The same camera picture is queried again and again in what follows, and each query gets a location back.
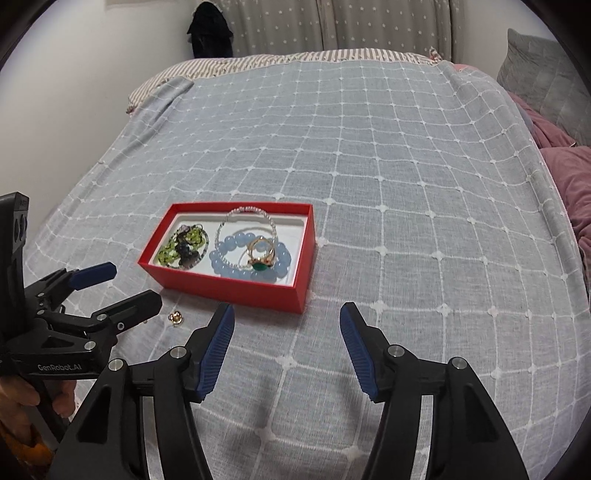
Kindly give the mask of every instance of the bracelet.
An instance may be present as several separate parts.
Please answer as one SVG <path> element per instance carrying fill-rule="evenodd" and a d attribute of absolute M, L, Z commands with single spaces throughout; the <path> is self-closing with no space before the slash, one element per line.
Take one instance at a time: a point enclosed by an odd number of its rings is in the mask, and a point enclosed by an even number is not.
<path fill-rule="evenodd" d="M 263 236 L 256 238 L 254 236 L 254 234 L 252 234 L 252 233 L 246 234 L 243 232 L 238 232 L 236 234 L 236 238 L 231 237 L 231 236 L 227 236 L 224 239 L 224 242 L 220 243 L 220 232 L 222 231 L 223 226 L 226 224 L 226 222 L 228 221 L 228 219 L 232 215 L 234 215 L 235 213 L 242 213 L 242 212 L 257 213 L 257 214 L 265 217 L 267 219 L 267 221 L 269 222 L 269 225 L 271 225 L 272 238 L 270 240 L 268 238 L 263 237 Z M 226 260 L 225 255 L 226 255 L 227 251 L 234 250 L 236 248 L 236 245 L 238 242 L 243 243 L 243 240 L 246 239 L 247 235 L 252 235 L 252 237 L 249 236 L 248 247 L 246 250 L 248 253 L 248 256 L 250 257 L 248 264 L 247 265 L 239 265 L 239 264 L 231 263 L 228 260 Z M 224 218 L 222 223 L 220 223 L 220 226 L 217 227 L 216 240 L 215 240 L 214 245 L 216 246 L 216 249 L 219 252 L 219 259 L 227 267 L 235 268 L 236 270 L 250 270 L 252 268 L 255 271 L 263 271 L 269 267 L 272 267 L 275 262 L 275 243 L 276 243 L 276 241 L 277 241 L 277 228 L 275 227 L 275 222 L 273 221 L 273 219 L 269 216 L 269 214 L 265 210 L 262 210 L 258 207 L 238 207 L 238 208 L 234 208 L 234 210 L 231 210 L 230 212 L 228 212 L 228 214 L 226 215 L 226 217 Z M 257 248 L 257 245 L 262 246 L 263 243 L 267 243 L 269 245 L 269 248 L 266 249 L 267 250 L 266 255 L 264 255 L 263 257 L 254 257 L 252 251 L 255 248 L 258 251 L 262 251 L 262 250 L 260 250 L 260 247 Z"/>
<path fill-rule="evenodd" d="M 237 233 L 236 236 L 227 236 L 225 240 L 220 244 L 223 247 L 222 252 L 233 251 L 236 247 L 245 247 L 247 244 L 252 243 L 256 237 L 252 232 L 249 233 Z M 265 248 L 262 242 L 255 245 L 255 249 L 260 250 Z M 212 250 L 209 253 L 209 258 L 212 261 L 212 269 L 216 275 L 226 278 L 236 278 L 238 280 L 252 280 L 262 281 L 266 283 L 273 283 L 278 278 L 284 278 L 288 274 L 288 269 L 291 265 L 291 254 L 283 242 L 277 242 L 277 255 L 276 262 L 271 268 L 267 268 L 264 271 L 257 270 L 239 270 L 237 268 L 229 267 L 222 262 L 220 258 L 221 252 L 218 250 Z"/>
<path fill-rule="evenodd" d="M 203 225 L 181 225 L 160 247 L 156 258 L 165 267 L 189 270 L 205 257 L 208 246 L 209 237 Z"/>

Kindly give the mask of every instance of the star-patterned curtain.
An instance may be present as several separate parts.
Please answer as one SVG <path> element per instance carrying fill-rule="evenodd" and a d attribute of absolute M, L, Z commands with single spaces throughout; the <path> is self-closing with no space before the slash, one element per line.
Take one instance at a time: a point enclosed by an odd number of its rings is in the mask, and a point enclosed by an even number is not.
<path fill-rule="evenodd" d="M 216 0 L 236 57 L 385 48 L 459 61 L 462 0 Z"/>

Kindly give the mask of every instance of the bedspread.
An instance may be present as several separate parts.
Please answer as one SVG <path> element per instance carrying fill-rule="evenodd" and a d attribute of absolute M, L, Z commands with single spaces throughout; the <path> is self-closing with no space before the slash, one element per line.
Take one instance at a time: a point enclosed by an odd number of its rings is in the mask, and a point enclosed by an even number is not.
<path fill-rule="evenodd" d="M 199 200 L 309 202 L 317 232 L 305 313 L 238 306 L 216 389 L 194 406 L 215 479 L 361 477 L 381 406 L 362 394 L 340 337 L 350 300 L 420 358 L 465 357 L 532 479 L 564 452 L 591 392 L 581 262 L 517 107 L 486 74 L 361 60 L 170 80 L 30 242 L 26 281 L 114 262 L 116 279 L 66 303 L 86 315 L 160 291 L 139 253 L 171 203 Z M 162 314 L 124 333 L 113 356 L 157 358 L 216 307 L 161 294 Z M 174 309 L 180 326 L 167 320 Z M 426 398 L 415 478 L 430 412 Z"/>

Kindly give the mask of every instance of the red box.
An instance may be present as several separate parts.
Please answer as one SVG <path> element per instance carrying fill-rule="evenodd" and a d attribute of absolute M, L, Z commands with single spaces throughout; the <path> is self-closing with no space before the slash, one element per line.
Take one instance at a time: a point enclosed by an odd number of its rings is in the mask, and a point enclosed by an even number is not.
<path fill-rule="evenodd" d="M 276 285 L 259 283 L 249 280 L 223 278 L 190 271 L 174 270 L 154 265 L 151 260 L 161 245 L 163 236 L 179 213 L 228 213 L 241 206 L 255 206 L 265 210 L 271 217 L 275 215 L 301 215 L 306 217 L 301 249 L 298 260 L 293 259 L 297 268 L 293 285 Z M 210 234 L 210 245 L 214 238 Z M 229 303 L 282 310 L 284 312 L 302 313 L 306 303 L 306 293 L 316 246 L 314 232 L 313 207 L 307 203 L 275 203 L 275 202 L 195 202 L 175 203 L 170 206 L 160 224 L 152 234 L 142 252 L 138 264 L 164 288 L 172 288 L 192 295 L 207 297 Z"/>

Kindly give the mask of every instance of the blue gripper pad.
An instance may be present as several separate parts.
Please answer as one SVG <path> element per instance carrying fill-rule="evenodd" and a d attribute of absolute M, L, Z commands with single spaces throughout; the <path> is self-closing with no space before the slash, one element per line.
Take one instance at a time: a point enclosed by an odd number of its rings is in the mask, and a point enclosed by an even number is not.
<path fill-rule="evenodd" d="M 74 272 L 68 281 L 68 286 L 74 290 L 84 290 L 93 285 L 113 280 L 116 275 L 116 266 L 111 262 L 102 263 Z"/>
<path fill-rule="evenodd" d="M 204 399 L 216 386 L 217 376 L 222 368 L 228 345 L 234 333 L 234 308 L 229 306 L 222 316 L 222 320 L 213 334 L 203 359 L 199 372 L 199 383 L 195 392 Z"/>
<path fill-rule="evenodd" d="M 356 325 L 347 304 L 342 306 L 340 310 L 340 332 L 343 335 L 361 390 L 367 393 L 369 399 L 373 401 L 378 396 L 378 385 L 375 379 L 374 362 L 359 332 L 360 327 L 365 326 L 367 328 L 363 320 L 362 323 L 364 325 Z"/>

